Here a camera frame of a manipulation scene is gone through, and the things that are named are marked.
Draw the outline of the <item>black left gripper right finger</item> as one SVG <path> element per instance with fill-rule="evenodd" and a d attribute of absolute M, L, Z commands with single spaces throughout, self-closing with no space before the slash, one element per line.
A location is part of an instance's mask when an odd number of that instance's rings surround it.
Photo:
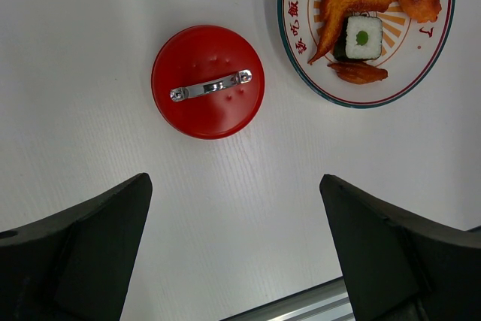
<path fill-rule="evenodd" d="M 454 229 L 326 174 L 319 190 L 357 320 L 478 320 L 480 229 Z"/>

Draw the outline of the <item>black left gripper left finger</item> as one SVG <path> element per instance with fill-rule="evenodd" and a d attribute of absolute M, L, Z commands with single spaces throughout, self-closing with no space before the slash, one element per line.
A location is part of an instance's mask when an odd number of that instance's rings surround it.
<path fill-rule="evenodd" d="M 90 200 L 1 233 L 3 320 L 118 320 L 153 185 L 137 174 Z"/>

